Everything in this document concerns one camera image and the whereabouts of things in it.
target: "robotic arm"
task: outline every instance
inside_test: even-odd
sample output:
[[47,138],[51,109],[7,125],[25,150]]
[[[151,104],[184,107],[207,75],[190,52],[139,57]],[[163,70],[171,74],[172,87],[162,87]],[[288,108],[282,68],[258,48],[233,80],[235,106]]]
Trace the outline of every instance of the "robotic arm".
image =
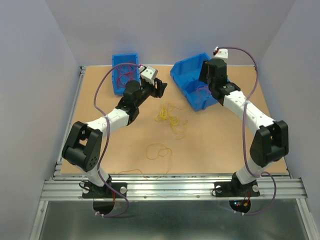
[[[199,80],[208,84],[213,98],[222,106],[243,119],[247,98],[235,83],[228,82],[227,64],[224,60],[205,60]],[[245,117],[246,125],[254,134],[248,167],[244,166],[235,172],[231,182],[221,182],[220,190],[216,191],[217,197],[244,197],[257,184],[256,179],[264,169],[288,154],[288,125],[284,121],[268,117],[250,101],[247,102]]]
[[[107,120],[110,133],[131,124],[139,114],[139,106],[149,97],[161,98],[167,83],[156,78],[158,71],[150,66],[139,68],[141,85],[132,80],[125,85],[123,97],[106,116],[94,121],[73,124],[62,150],[62,157],[81,170],[81,173],[97,187],[105,187],[98,175],[98,161],[102,140],[107,136]],[[107,182],[111,177],[101,168],[100,173]]]

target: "white wall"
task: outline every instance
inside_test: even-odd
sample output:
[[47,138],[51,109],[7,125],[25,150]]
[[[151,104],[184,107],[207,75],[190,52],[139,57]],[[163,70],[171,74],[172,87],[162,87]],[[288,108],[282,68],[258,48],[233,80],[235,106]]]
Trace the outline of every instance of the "white wall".
[[302,177],[320,230],[319,13],[319,0],[296,0],[259,67],[270,113],[289,126],[286,163],[294,177]]
[[[46,0],[83,66],[130,52],[141,63],[173,64],[221,45],[250,49],[259,60],[294,1]],[[252,64],[239,52],[229,63]]]
[[29,239],[79,77],[44,0],[0,7],[0,239]]

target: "tabletop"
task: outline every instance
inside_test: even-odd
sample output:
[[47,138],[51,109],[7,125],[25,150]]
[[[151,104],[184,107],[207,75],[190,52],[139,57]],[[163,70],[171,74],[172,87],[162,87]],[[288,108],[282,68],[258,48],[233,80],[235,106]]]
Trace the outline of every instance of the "tabletop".
[[[110,174],[224,174],[234,173],[244,165],[242,120],[219,103],[195,112],[170,76],[172,66],[153,66],[157,77],[168,83],[162,98],[149,97],[140,107],[140,114],[129,126],[110,135],[101,167]],[[101,117],[93,106],[96,89],[110,66],[88,66],[78,95],[73,123],[93,121]],[[256,72],[253,66],[228,66],[228,78],[247,95],[253,88]],[[97,106],[111,112],[120,100],[115,96],[111,74],[101,86]],[[262,112],[268,107],[258,85],[250,99]],[[179,125],[174,129],[170,121],[156,121],[163,103],[176,116]],[[247,154],[253,134],[246,130]],[[287,173],[284,159],[268,169],[271,173]],[[80,171],[63,161],[62,174]]]

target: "tangled yellow cord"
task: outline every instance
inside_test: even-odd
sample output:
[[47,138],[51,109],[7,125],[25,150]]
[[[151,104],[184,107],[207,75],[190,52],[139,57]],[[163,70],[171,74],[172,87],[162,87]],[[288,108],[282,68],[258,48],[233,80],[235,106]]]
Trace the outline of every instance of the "tangled yellow cord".
[[[151,147],[158,147],[158,146],[161,147],[161,148],[158,150],[157,155],[156,155],[155,157],[150,157],[150,156],[148,155],[148,150],[149,150],[149,148],[151,148]],[[173,154],[173,151],[172,151],[171,148],[167,147],[166,145],[164,145],[164,144],[162,144],[162,143],[152,143],[152,144],[149,144],[149,145],[146,147],[145,156],[146,156],[146,158],[149,159],[149,160],[156,160],[156,159],[158,159],[159,157],[163,158],[163,157],[167,156],[168,154],[169,154],[169,160],[168,160],[169,166],[168,166],[167,171],[165,172],[165,174],[164,174],[163,176],[158,176],[156,179],[152,179],[152,180],[157,180],[157,179],[159,179],[159,178],[164,177],[166,174],[168,174],[168,172],[169,172],[169,170],[170,170],[170,168],[171,168],[171,166],[172,166],[172,154]],[[149,177],[147,177],[146,175],[144,175],[144,173],[143,173],[140,169],[138,169],[138,168],[137,168],[137,169],[128,170],[128,171],[121,171],[121,172],[118,172],[118,174],[129,173],[129,172],[134,172],[134,171],[140,172],[145,179],[151,180],[151,179],[149,179]]]
[[181,110],[181,108],[176,107],[172,102],[164,101],[162,103],[160,113],[154,118],[154,120],[156,120],[157,122],[169,120],[170,126],[175,134],[183,133],[183,136],[178,139],[183,139],[186,135],[186,125],[188,121],[185,120],[184,123],[182,123],[182,130],[177,129],[177,126],[180,124],[180,121],[178,116],[171,115],[173,109]]

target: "blue box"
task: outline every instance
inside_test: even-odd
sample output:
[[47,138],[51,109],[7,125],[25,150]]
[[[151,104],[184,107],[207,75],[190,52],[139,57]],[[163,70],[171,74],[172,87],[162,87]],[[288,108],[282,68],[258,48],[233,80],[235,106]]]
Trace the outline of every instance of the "blue box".
[[[137,53],[116,54],[112,55],[112,67],[123,63],[138,63]],[[115,95],[122,96],[124,94],[125,85],[129,80],[136,80],[140,83],[140,74],[138,67],[123,65],[112,71],[112,86]]]
[[206,109],[206,107],[218,102],[212,97],[208,85],[199,81],[202,64],[204,60],[210,59],[211,58],[203,52],[176,62],[170,71],[173,81],[195,112]]

